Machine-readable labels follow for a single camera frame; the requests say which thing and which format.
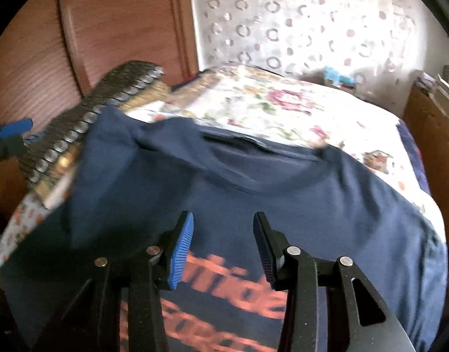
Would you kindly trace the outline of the navy printed t-shirt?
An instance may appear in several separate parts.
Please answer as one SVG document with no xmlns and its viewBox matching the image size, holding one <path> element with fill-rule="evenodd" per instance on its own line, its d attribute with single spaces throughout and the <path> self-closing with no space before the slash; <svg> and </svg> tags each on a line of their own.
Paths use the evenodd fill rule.
<svg viewBox="0 0 449 352">
<path fill-rule="evenodd" d="M 273 351 L 286 296 L 263 275 L 252 231 L 271 227 L 316 258 L 352 258 L 417 351 L 438 332 L 447 248 L 389 184 L 333 146 L 271 142 L 172 118 L 140 122 L 107 107 L 88 131 L 68 199 L 2 266 L 15 323 L 34 346 L 96 259 L 145 252 L 180 214 L 195 228 L 184 276 L 163 295 L 172 351 Z"/>
</svg>

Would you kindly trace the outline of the black circle patterned pillow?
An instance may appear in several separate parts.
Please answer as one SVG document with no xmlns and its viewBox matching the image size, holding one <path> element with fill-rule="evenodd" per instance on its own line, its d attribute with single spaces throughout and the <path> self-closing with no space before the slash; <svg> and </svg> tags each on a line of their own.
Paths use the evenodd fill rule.
<svg viewBox="0 0 449 352">
<path fill-rule="evenodd" d="M 27 151 L 18 158 L 28 186 L 36 187 L 60 158 L 81 141 L 106 106 L 128 103 L 164 74 L 152 62 L 133 60 L 109 71 L 80 103 L 62 112 L 40 132 L 25 139 Z"/>
</svg>

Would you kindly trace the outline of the orange fruit print bedsheet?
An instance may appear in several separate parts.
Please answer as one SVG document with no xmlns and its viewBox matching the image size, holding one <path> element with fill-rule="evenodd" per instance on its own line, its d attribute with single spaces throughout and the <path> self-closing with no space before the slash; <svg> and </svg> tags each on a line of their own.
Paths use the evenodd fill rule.
<svg viewBox="0 0 449 352">
<path fill-rule="evenodd" d="M 35 193 L 28 193 L 3 231 L 0 238 L 0 267 L 9 259 L 22 241 L 58 206 L 68 198 L 69 189 L 76 175 L 76 169 L 62 177 L 49 196 L 49 206 L 45 207 Z"/>
</svg>

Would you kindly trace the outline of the wooden louvered wardrobe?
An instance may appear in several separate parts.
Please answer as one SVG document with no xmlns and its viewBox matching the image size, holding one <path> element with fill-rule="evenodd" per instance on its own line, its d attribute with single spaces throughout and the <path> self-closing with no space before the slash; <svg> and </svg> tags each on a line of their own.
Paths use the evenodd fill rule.
<svg viewBox="0 0 449 352">
<path fill-rule="evenodd" d="M 41 130 L 129 60 L 196 74 L 191 0 L 28 0 L 0 36 L 0 123 Z"/>
</svg>

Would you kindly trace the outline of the floral bed quilt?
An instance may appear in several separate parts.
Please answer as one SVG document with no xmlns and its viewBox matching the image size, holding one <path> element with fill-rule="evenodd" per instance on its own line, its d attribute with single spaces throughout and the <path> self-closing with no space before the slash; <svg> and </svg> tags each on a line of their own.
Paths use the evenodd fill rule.
<svg viewBox="0 0 449 352">
<path fill-rule="evenodd" d="M 257 67 L 213 67 L 127 113 L 143 122 L 187 117 L 284 145 L 332 145 L 408 199 L 430 193 L 418 147 L 396 115 L 347 92 Z"/>
</svg>

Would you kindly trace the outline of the blue item cardboard box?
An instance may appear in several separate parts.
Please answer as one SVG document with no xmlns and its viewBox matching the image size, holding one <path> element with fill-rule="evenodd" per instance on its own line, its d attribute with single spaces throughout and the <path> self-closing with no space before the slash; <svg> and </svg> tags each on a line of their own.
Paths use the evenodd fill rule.
<svg viewBox="0 0 449 352">
<path fill-rule="evenodd" d="M 356 89 L 355 80 L 352 77 L 341 75 L 333 67 L 324 68 L 323 81 L 325 86 L 334 87 L 348 92 L 354 92 Z"/>
</svg>

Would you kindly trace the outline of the long wooden sideboard cabinet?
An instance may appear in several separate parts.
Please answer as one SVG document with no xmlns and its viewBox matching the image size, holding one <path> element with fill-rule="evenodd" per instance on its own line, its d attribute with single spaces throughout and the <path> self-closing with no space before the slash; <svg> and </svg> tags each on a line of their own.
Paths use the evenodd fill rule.
<svg viewBox="0 0 449 352">
<path fill-rule="evenodd" d="M 449 118 L 429 95 L 413 85 L 403 121 L 422 155 L 430 191 L 441 210 L 449 245 Z"/>
</svg>

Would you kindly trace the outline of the stack of papers and boxes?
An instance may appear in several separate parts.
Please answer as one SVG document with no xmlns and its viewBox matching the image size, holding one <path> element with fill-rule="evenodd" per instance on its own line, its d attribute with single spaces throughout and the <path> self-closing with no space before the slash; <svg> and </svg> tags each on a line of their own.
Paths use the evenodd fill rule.
<svg viewBox="0 0 449 352">
<path fill-rule="evenodd" d="M 426 92 L 446 117 L 449 118 L 449 84 L 440 75 L 433 77 L 418 71 L 416 84 Z"/>
</svg>

